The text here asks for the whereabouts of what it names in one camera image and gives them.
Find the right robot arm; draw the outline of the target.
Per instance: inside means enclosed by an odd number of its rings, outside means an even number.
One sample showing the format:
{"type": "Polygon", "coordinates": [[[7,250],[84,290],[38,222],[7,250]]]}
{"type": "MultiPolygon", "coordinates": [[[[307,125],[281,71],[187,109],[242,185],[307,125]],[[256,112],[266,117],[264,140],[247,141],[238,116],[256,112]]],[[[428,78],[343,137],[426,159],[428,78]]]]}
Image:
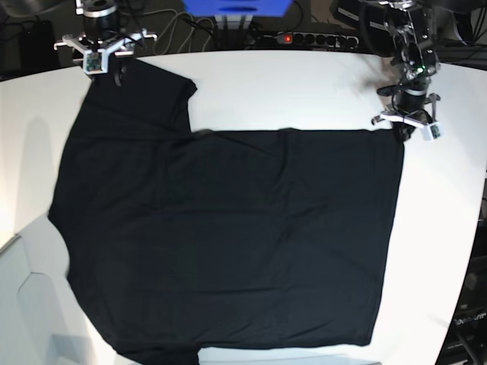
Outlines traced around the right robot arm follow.
{"type": "Polygon", "coordinates": [[[145,48],[146,40],[158,39],[155,33],[140,25],[130,33],[122,23],[123,8],[128,11],[129,18],[136,19],[128,2],[123,5],[121,1],[77,1],[76,14],[82,17],[84,30],[77,36],[64,35],[53,44],[54,50],[71,49],[73,63],[92,81],[107,75],[110,63],[114,62],[113,78],[120,87],[135,48],[145,48]]]}

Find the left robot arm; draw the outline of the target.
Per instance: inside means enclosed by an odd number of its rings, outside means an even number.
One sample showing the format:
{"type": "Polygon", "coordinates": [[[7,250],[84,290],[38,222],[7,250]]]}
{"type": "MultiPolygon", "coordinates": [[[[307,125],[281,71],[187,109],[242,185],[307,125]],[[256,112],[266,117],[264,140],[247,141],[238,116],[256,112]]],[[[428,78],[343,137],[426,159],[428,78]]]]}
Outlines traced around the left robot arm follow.
{"type": "Polygon", "coordinates": [[[428,91],[440,63],[434,50],[431,10],[422,5],[420,1],[363,1],[359,12],[359,30],[367,48],[377,56],[390,57],[390,64],[399,72],[394,84],[377,89],[377,95],[390,102],[371,123],[389,122],[401,142],[417,130],[426,141],[442,135],[436,119],[441,97],[428,91]],[[384,9],[384,28],[390,35],[389,50],[379,50],[372,40],[368,12],[379,6],[384,9]]]}

